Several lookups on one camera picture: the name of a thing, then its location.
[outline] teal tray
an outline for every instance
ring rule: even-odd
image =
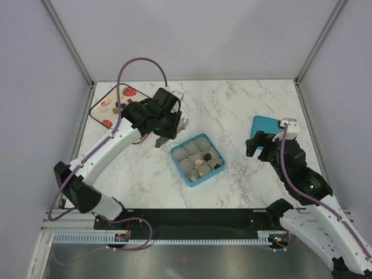
[[[268,134],[278,134],[281,130],[278,127],[278,121],[274,118],[266,116],[256,115],[253,118],[253,124],[251,129],[251,139],[255,136],[258,131],[264,131]]]
[[[212,147],[217,151],[220,159],[223,161],[223,165],[220,166],[218,169],[216,170],[212,170],[209,174],[206,174],[205,176],[199,178],[198,180],[192,182],[192,181],[189,181],[189,179],[187,179],[186,175],[184,174],[184,172],[182,171],[180,165],[178,164],[178,161],[174,158],[173,156],[173,151],[177,148],[180,148],[180,147],[184,147],[185,144],[188,144],[190,141],[194,141],[196,140],[197,138],[201,138],[201,137],[205,137],[208,139],[208,141],[210,142],[210,144],[212,145]],[[206,134],[199,134],[197,135],[196,137],[193,137],[193,138],[190,138],[188,141],[185,141],[183,142],[182,144],[179,144],[177,146],[175,146],[174,148],[171,149],[170,151],[170,156],[172,158],[172,161],[174,162],[174,164],[176,165],[176,167],[178,168],[178,170],[180,171],[181,173],[181,176],[182,178],[185,180],[186,184],[189,186],[189,187],[195,187],[197,186],[198,184],[200,184],[201,182],[204,182],[206,181],[207,179],[211,178],[212,176],[215,176],[217,173],[220,173],[221,171],[224,170],[225,166],[226,166],[226,163],[225,163],[225,159],[223,159],[223,157],[221,156],[220,152],[218,151],[218,149],[216,148],[216,146],[213,144],[213,142],[209,139],[209,137],[206,135]]]

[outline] metal frame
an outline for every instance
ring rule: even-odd
[[[78,150],[80,149],[81,140],[84,134],[85,124],[88,118],[88,112],[94,97],[95,92],[95,83],[90,76],[88,70],[84,66],[83,61],[80,58],[74,44],[72,43],[66,29],[64,28],[55,8],[51,4],[50,0],[40,0],[41,4],[49,14],[53,24],[55,25],[58,33],[61,36],[62,41],[66,45],[68,51],[70,52],[72,58],[76,62],[77,66],[79,67],[82,75],[84,76],[86,82],[90,87],[89,94],[87,96],[87,101],[85,103],[85,108],[81,116],[80,125],[74,139],[74,144],[70,152],[70,158],[74,159],[78,155]],[[331,28],[334,26],[334,23],[338,16],[340,15],[341,11],[345,7],[348,0],[339,0],[335,5],[334,9],[332,10],[327,22],[325,23],[320,35],[318,36],[315,44],[313,45],[310,54],[308,55],[307,59],[305,60],[299,74],[297,77],[294,78],[295,88],[298,94],[298,98],[301,103],[301,107],[303,113],[305,115],[306,124],[309,128],[310,137],[313,141],[314,150],[319,161],[319,165],[321,168],[322,175],[324,178],[329,181],[328,175],[326,172],[326,168],[324,165],[324,160],[322,156],[322,151],[319,145],[319,139],[316,135],[316,132],[313,128],[312,120],[307,109],[306,99],[303,96],[303,92],[301,91],[301,81],[305,76],[309,66],[312,64],[313,59],[317,55],[319,49],[323,45],[324,41],[326,40]],[[54,214],[60,214],[64,210],[54,210]],[[306,210],[300,210],[301,215],[310,223],[312,223],[315,227],[319,230],[324,231],[319,222],[312,217],[312,215]],[[347,217],[352,221],[351,215],[349,211],[345,211]],[[91,214],[81,214],[77,210],[72,211],[70,214],[65,216],[63,219],[58,220],[56,222],[48,221],[47,215],[44,218],[44,222],[41,227],[40,235],[37,241],[37,245],[33,254],[33,258],[30,264],[29,271],[27,273],[27,279],[34,279],[34,278],[42,278],[45,268],[47,266],[47,260],[49,256],[49,252],[51,250],[51,245],[53,240],[55,239],[55,234],[61,233],[87,233],[91,235],[103,233],[102,231],[95,231],[93,229],[94,226],[94,216]],[[269,234],[278,234],[282,233],[282,231],[262,231],[262,233],[269,233]]]
[[[327,169],[326,169],[324,159],[323,159],[323,157],[324,157],[323,152],[322,152],[320,144],[319,144],[319,138],[318,138],[318,136],[315,132],[315,129],[313,127],[313,122],[311,120],[309,110],[307,109],[305,98],[302,94],[302,91],[299,87],[299,84],[296,81],[294,81],[294,84],[295,84],[295,88],[296,88],[296,91],[297,91],[298,99],[299,99],[300,104],[301,104],[302,112],[303,112],[303,115],[305,117],[307,129],[309,130],[310,138],[312,139],[312,143],[313,143],[313,146],[314,146],[314,151],[315,151],[316,158],[317,158],[318,163],[319,163],[319,168],[320,168],[320,171],[321,171],[321,175],[324,177],[326,182],[330,183],[330,179],[329,179],[329,176],[327,174]]]
[[[49,17],[51,18],[54,26],[56,27],[59,35],[61,36],[62,41],[65,43],[67,50],[70,52],[72,58],[76,62],[77,66],[79,67],[88,85],[92,87],[94,84],[93,79],[91,78],[87,68],[84,66],[84,63],[81,60],[80,55],[76,51],[76,48],[74,44],[72,43],[72,40],[70,39],[70,36],[68,35],[65,27],[63,26],[62,21],[60,20],[54,6],[50,2],[50,0],[40,0],[40,2],[45,8],[46,12],[49,14]]]
[[[318,36],[318,39],[316,40],[312,50],[309,53],[309,56],[306,58],[299,74],[295,78],[295,81],[297,83],[301,82],[303,79],[303,76],[306,74],[309,66],[311,65],[313,59],[315,58],[316,54],[318,53],[319,49],[323,45],[324,41],[326,40],[330,30],[332,29],[336,19],[340,15],[341,11],[344,9],[346,3],[349,0],[338,0],[337,4],[335,5],[335,8],[331,12],[327,22],[325,23],[322,31],[320,32],[320,35]]]

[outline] marble table surface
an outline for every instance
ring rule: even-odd
[[[127,83],[153,96],[163,82]],[[95,104],[115,83],[98,83]],[[269,163],[245,156],[245,140],[256,115],[297,119],[298,142],[309,167],[320,172],[305,118],[292,80],[171,81],[170,90],[184,92],[181,106],[189,126],[175,140],[154,148],[157,136],[125,149],[101,174],[94,187],[127,208],[265,208],[279,198],[292,199]],[[106,133],[88,118],[80,155]],[[206,133],[226,160],[218,175],[194,188],[181,178],[170,150]]]

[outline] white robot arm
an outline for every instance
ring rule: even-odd
[[[341,210],[331,187],[322,176],[307,167],[305,152],[296,142],[299,126],[295,119],[283,119],[277,135],[257,132],[246,141],[246,155],[257,147],[258,159],[270,162],[289,194],[301,203],[322,225],[328,236],[314,228],[281,199],[268,208],[279,217],[280,225],[294,233],[316,252],[332,270],[334,278],[372,276],[372,249]]]
[[[117,218],[125,207],[97,191],[94,183],[113,159],[142,135],[154,132],[165,139],[175,138],[182,114],[180,104],[180,99],[164,88],[158,89],[153,98],[128,104],[119,125],[89,151],[68,165],[59,162],[54,167],[60,192],[81,213],[93,212],[108,220]]]

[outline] purple cable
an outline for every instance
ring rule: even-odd
[[[287,131],[288,131],[288,125],[287,125],[287,123],[284,123],[283,139],[282,139],[281,145],[280,145],[280,165],[281,165],[281,170],[283,172],[283,175],[284,175],[285,180],[287,181],[288,185],[300,196],[303,196],[304,198],[309,199],[310,201],[312,201],[312,202],[314,202],[318,205],[321,205],[322,207],[326,208],[329,212],[331,212],[338,220],[342,220],[342,216],[340,214],[338,214],[333,208],[331,208],[330,206],[326,205],[325,203],[313,198],[312,196],[309,196],[309,195],[301,192],[300,190],[298,190],[296,188],[296,186],[293,185],[292,181],[289,179],[288,174],[287,174],[287,170],[285,169],[285,163],[284,163],[284,148],[285,148],[285,139],[287,137]],[[347,222],[345,222],[345,221],[341,221],[341,222],[346,227],[346,229],[351,233],[351,235],[353,236],[355,241],[358,243],[360,248],[363,250],[363,253],[366,254],[367,258],[371,259],[371,254],[369,254],[366,247],[364,247],[363,243],[361,242],[359,237],[356,235],[354,230],[349,226],[349,224]]]
[[[154,60],[150,59],[150,58],[146,58],[146,57],[137,57],[137,58],[133,58],[131,60],[129,60],[127,63],[125,63],[123,65],[123,67],[121,67],[120,71],[119,71],[119,75],[117,76],[117,81],[116,81],[116,98],[117,98],[117,108],[119,110],[118,114],[117,114],[117,122],[112,130],[112,134],[114,134],[117,129],[119,128],[119,125],[120,125],[120,121],[121,121],[121,103],[120,103],[120,80],[121,80],[121,75],[123,74],[124,72],[124,69],[132,62],[135,62],[135,61],[139,61],[139,60],[144,60],[144,61],[149,61],[153,64],[155,64],[159,70],[162,72],[162,75],[163,75],[163,78],[164,78],[164,83],[165,83],[165,86],[167,87],[168,86],[168,82],[167,82],[167,77],[165,76],[165,73],[164,73],[164,70],[162,69],[162,67]],[[89,154],[87,154],[82,160],[81,160],[81,164],[84,164],[95,152],[97,152],[101,147],[104,146],[104,144],[106,142],[108,142],[109,140],[111,139],[110,136],[106,137],[99,145],[97,145],[96,148],[94,148]],[[63,212],[62,214],[58,215],[57,217],[53,218],[52,217],[52,212],[53,212],[53,208],[59,198],[59,195],[62,193],[63,189],[66,187],[67,183],[70,181],[70,179],[74,176],[74,174],[78,171],[78,169],[80,168],[80,166],[77,166],[75,169],[73,169],[73,171],[69,174],[69,176],[67,176],[67,178],[64,180],[64,182],[62,183],[62,185],[59,187],[58,189],[58,192],[55,194],[52,202],[51,202],[51,205],[49,206],[49,210],[48,210],[48,220],[49,221],[57,221],[58,219],[62,218],[64,215],[70,213],[72,210],[76,209],[76,208],[70,208],[70,209],[67,209],[65,212]]]
[[[154,61],[150,58],[146,58],[146,57],[137,57],[137,58],[130,59],[127,63],[125,63],[123,65],[123,67],[121,67],[121,69],[119,71],[119,75],[117,76],[117,81],[116,81],[116,98],[117,98],[117,108],[118,108],[119,112],[117,114],[117,122],[116,122],[116,125],[114,126],[114,129],[113,129],[112,133],[116,132],[117,128],[119,127],[120,120],[121,120],[121,103],[120,103],[120,80],[121,80],[121,75],[123,74],[124,69],[130,63],[135,62],[135,61],[139,61],[139,60],[144,60],[144,61],[148,61],[148,62],[151,62],[151,63],[155,64],[156,67],[158,67],[159,70],[162,72],[165,87],[168,87],[167,77],[165,76],[165,73],[164,73],[162,67],[156,61]]]

